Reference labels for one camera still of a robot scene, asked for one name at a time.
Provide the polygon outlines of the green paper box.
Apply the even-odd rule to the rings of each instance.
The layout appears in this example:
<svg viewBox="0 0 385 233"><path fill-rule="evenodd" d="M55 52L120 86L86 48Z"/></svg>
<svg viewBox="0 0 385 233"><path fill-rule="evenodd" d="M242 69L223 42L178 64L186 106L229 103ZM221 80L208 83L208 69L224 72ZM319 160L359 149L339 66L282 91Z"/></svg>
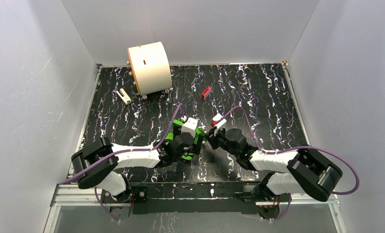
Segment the green paper box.
<svg viewBox="0 0 385 233"><path fill-rule="evenodd" d="M199 155L205 141L205 131L198 127L198 120L184 116L175 119L160 148L170 162L189 161Z"/></svg>

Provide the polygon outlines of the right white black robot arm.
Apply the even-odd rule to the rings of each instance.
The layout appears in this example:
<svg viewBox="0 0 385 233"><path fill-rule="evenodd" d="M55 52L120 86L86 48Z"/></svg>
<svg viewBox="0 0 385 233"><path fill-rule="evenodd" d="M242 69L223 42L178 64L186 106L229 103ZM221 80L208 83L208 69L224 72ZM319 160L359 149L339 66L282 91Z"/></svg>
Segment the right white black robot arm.
<svg viewBox="0 0 385 233"><path fill-rule="evenodd" d="M342 178L342 170L311 147L291 151L262 151L251 145L240 129L212 129L206 136L212 149L221 148L246 170L268 173L244 199L272 201L282 194L307 194L325 202Z"/></svg>

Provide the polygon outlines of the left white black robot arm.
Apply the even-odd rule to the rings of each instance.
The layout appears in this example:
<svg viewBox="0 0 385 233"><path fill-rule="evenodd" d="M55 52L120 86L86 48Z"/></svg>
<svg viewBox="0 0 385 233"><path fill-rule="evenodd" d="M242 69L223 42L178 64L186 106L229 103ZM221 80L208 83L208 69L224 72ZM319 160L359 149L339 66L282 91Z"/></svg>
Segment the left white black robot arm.
<svg viewBox="0 0 385 233"><path fill-rule="evenodd" d="M198 155L204 136L202 129L183 124L168 128L160 141L151 146L124 146L103 137L72 155L74 175L61 184L77 182L79 189L101 188L126 202L132 194L128 179L115 170L170 166L185 156Z"/></svg>

